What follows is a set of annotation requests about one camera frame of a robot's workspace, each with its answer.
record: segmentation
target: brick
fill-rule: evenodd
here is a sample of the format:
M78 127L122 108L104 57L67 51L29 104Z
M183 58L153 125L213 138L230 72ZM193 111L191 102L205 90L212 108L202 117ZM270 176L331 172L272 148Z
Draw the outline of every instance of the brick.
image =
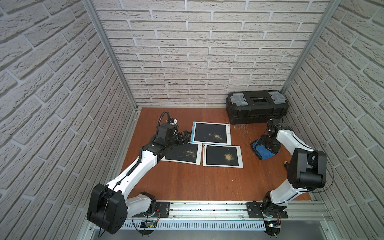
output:
M75 3L71 6L71 10L76 18L87 12L82 2Z
M341 55L328 46L323 40L319 39L316 43L316 47L329 58L333 63L337 63L341 58Z
M116 53L159 53L157 47L115 47Z
M256 80L285 80L286 75L256 75L252 74L251 79L256 79Z
M36 95L44 102L50 99L61 84L69 78L69 76L80 66L80 61L77 58L72 58L65 64L49 81L40 88Z
M150 20L148 10L98 10L102 20Z
M340 6L343 6L346 9L366 18L372 17L377 10L377 7L374 4L363 0L343 0L341 1Z
M189 55L189 61L233 61L233 55Z
M33 92L46 82L53 72L46 65L32 74L23 84L9 91L0 102L0 119L10 114L17 106L28 98Z
M384 81L382 76L384 74L384 70L374 63L370 63L365 69L364 73L367 74L374 82L377 84L384 86Z
M324 28L324 31L320 35L320 38L323 39L324 41L328 41L331 36L333 36L333 34L330 31L328 31L326 28Z
M260 55L300 55L302 49L297 48L262 48Z
M173 79L206 79L206 74L175 74L175 73L166 73L166 78Z
M328 2L312 2L308 11L324 12L327 6L328 6Z
M64 84L72 90L75 85L84 77L92 65L96 62L96 58L91 55L85 60L80 67L69 77Z
M72 5L76 0L60 1L60 0L45 0L44 5L50 14L55 14L60 10Z
M342 22L374 41L380 44L384 43L384 40L381 38L384 33L383 27L369 23L365 19L351 13L347 13Z
M213 18L214 21L257 21L257 22L267 22L268 19L269 19L269 13L250 13L250 12L214 12L214 18Z
M371 136L379 143L383 143L384 141L384 129L382 126L377 124L375 120L373 120L368 114L365 114L362 118L359 119L359 123L371 134Z
M351 64L346 60L341 60L338 67L349 76L362 90L368 93L374 100L379 100L384 97L382 89L378 88L373 82L364 74L358 72Z
M174 67L174 68L189 68L189 67L206 68L208 66L208 63L203 61L186 61L186 62L164 61L163 66Z
M230 68L189 68L189 73L230 73Z
M103 66L103 64L105 63L105 61L107 61L108 59L108 55L107 55L107 52L104 52L100 57L99 59L94 63L93 66L91 66L91 68L89 69L89 73L88 75L93 79L96 74L98 73L98 71L101 69L101 67Z
M258 48L211 48L211 54L257 54Z
M57 35L43 43L37 50L27 54L8 68L18 78L23 78L31 73L43 61L52 56L66 44L62 35Z
M212 38L214 39L263 39L264 32L252 31L213 31Z
M0 171L7 166L7 164L19 153L19 151L20 148L10 142L6 143L0 149Z
M346 41L347 43L351 43L357 36L355 33L349 30L346 26L341 25L335 19L331 19L329 21L327 28L329 31L333 32L334 34L339 36L341 39Z
M234 68L232 70L232 73L273 74L275 71L276 71L275 69Z
M157 31L159 38L209 38L209 31Z
M240 22L188 22L188 30L240 30L241 25Z
M253 62L210 62L209 67L212 68L251 68Z
M123 0L122 2L125 8L129 9L185 10L183 0L147 0L142 2Z
M281 56L237 55L236 61L279 62Z
M244 1L201 1L190 0L187 2L187 10L229 10L243 11L245 8Z
M161 47L160 53L162 54L208 54L208 47L197 48L197 47Z
M345 107L336 99L331 101L331 106L339 113L340 117L344 120L350 130L352 130L362 143L366 146L372 146L373 141L368 132L362 128L352 117L352 115L345 109Z
M184 39L136 39L138 46L187 46Z
M245 31L296 31L298 23L256 23L246 22L243 30Z
M68 27L66 27L62 33L67 39L67 41L71 41L77 34L79 34L85 27L87 27L91 23L91 20L88 14L83 14L81 17L76 19L75 22L71 23Z
M18 36L4 44L0 45L0 69L15 61L17 58L25 55L32 48L27 41Z
M28 199L18 199L14 204L9 213L5 216L3 221L0 223L2 229L0 237L6 239L9 232L12 230L13 226L17 223L20 217L23 215L23 212L30 204Z
M381 8L379 12L372 19L373 22L384 25L384 10Z
M110 0L110 1L103 1L103 0L94 0L95 6L97 9L99 8L122 8L119 0Z
M62 87L21 129L13 136L13 139L21 144L26 144L36 131L52 115L55 109L68 95L68 91Z
M277 13L272 14L272 22L318 22L322 13Z
M265 41L265 40L241 40L240 47L243 48L285 48L289 47L291 41Z
M36 25L28 30L24 35L33 46L37 46L68 26L75 20L70 9L64 10L55 15L48 21Z
M381 47L373 41L359 36L353 44L353 47L370 57L373 61L384 65L384 50L382 50Z
M373 118L381 125L384 125L384 111L380 109L363 91L361 91L355 84L351 83L345 89L352 98L359 103L366 112L370 113Z
M366 57L354 51L352 48L347 46L343 41L338 39L336 36L332 36L328 44L332 46L340 54L342 54L343 57L350 60L358 68L364 67L369 61Z
M119 61L135 61L138 60L136 54L116 54Z
M12 6L17 6L17 4L12 2L10 8L12 8ZM30 28L46 18L48 18L48 13L41 4L35 4L25 8L17 14L11 15L11 17L3 17L0 20L0 41L9 39L13 35Z
M298 31L313 31L316 25L316 23L303 23Z
M209 74L209 79L249 79L249 74Z
M311 33L267 32L267 40L308 40Z
M238 47L238 40L189 40L188 46Z
M103 20L103 26L106 30L125 30L129 29L128 22L124 20Z
M53 57L51 57L47 63L54 70L59 70L82 46L86 44L86 40L83 35L80 35L73 40L68 46L61 49Z
M77 56L79 57L80 61L83 62L93 52L93 50L97 47L99 43L99 36L94 35L94 37L91 38L90 41L77 53Z
M144 68L147 73L187 73L187 68Z
M143 61L187 61L187 55L140 54L140 59Z
M159 61L119 61L122 67L161 67Z
M185 22L177 21L131 21L132 29L186 30Z
M210 12L179 12L179 11L152 11L155 20L172 21L210 21Z
M211 80L211 79L190 79L189 84L218 84L224 85L228 84L229 80L219 79L219 80Z

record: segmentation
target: gray latch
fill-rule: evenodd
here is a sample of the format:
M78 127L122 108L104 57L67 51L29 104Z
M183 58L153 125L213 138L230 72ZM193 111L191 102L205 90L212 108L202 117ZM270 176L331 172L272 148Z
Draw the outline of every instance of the gray latch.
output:
M232 104L236 103L237 106L248 106L243 93L234 93L233 96L231 96L231 102Z
M281 93L274 91L268 92L268 94L271 96L275 104L285 103L285 97Z

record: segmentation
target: metal vent grill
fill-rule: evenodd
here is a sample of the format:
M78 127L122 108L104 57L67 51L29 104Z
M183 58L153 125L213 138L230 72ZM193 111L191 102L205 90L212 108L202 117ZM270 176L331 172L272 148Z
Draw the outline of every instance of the metal vent grill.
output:
M140 223L145 220L133 220L138 230ZM132 220L126 220L121 227L123 230L134 230ZM265 231L264 221L259 220L160 220L153 230L216 230L216 231Z

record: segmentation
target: sawdust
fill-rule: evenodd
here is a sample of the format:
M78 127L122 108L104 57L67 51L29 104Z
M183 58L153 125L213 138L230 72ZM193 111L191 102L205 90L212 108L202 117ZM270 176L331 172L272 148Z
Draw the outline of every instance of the sawdust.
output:
M225 160L226 160L227 162L230 162L230 161L233 160L233 156L232 156L232 154L227 153L227 154L225 154L224 156L225 156Z
M222 137L221 137L219 134L217 134L217 133L214 133L214 134L211 134L211 133L210 133L209 136L214 137L214 138L216 138L216 139L223 140Z
M196 153L192 150L185 150L184 155L187 157L196 157Z

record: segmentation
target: white tablet frame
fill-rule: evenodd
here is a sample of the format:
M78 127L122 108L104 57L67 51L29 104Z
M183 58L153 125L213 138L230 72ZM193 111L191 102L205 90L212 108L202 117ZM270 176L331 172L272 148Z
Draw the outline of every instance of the white tablet frame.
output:
M225 125L225 126L226 126L226 133L225 133L225 135L227 136L227 143L222 143L222 142L202 142L202 141L195 141L196 123L215 124L215 125ZM206 144L214 144L214 145L225 145L225 146L230 146L230 145L231 145L231 127L230 127L230 125L227 124L227 123L193 122L193 125L192 125L191 142L194 142L194 143L206 143Z
M164 157L164 159L162 159L162 161L181 162L181 163L189 163L189 164L193 164L193 165L200 165L201 164L201 154L202 154L202 150L203 150L203 144L201 144L201 143L194 143L194 142L190 142L190 143L187 143L187 144L197 144L198 145L197 146L197 154L196 154L196 163L167 159L166 158L167 155Z
M207 164L207 146L215 146L215 147L236 147L237 151L237 160L239 166L231 166L231 165L210 165ZM244 168L243 167L243 157L241 155L240 146L224 146L224 145L216 145L216 144L204 144L204 155L203 155L203 166L207 167L235 167L235 168Z

